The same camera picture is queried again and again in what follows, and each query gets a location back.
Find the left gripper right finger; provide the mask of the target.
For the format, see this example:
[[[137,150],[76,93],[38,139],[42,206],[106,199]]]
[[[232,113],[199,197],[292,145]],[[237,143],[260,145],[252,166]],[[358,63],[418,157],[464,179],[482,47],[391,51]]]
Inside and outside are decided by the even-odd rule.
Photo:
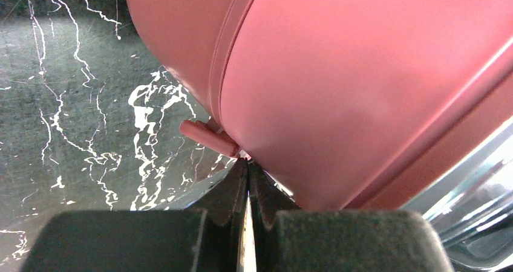
[[[432,226],[401,210],[301,209],[255,164],[249,199],[258,271],[452,271]]]

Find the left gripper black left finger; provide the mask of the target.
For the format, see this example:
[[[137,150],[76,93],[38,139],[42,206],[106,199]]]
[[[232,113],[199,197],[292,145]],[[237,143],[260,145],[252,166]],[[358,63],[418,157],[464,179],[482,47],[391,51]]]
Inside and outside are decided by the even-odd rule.
[[[54,216],[22,271],[238,271],[248,162],[185,209]]]

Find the red steel lunch bowl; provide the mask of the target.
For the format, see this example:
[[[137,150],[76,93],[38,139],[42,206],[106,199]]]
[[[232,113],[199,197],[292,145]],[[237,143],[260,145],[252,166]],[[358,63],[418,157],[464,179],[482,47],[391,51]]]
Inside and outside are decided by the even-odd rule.
[[[232,1],[126,0],[143,43],[209,114],[211,65]]]
[[[254,0],[221,124],[308,209],[367,196],[512,65],[512,0]]]

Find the dark transparent round lid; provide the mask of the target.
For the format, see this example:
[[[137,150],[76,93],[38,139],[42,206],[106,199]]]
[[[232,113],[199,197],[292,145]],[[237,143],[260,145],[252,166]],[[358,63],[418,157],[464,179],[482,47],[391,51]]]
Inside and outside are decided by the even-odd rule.
[[[512,271],[512,118],[401,209],[433,226],[457,271]]]

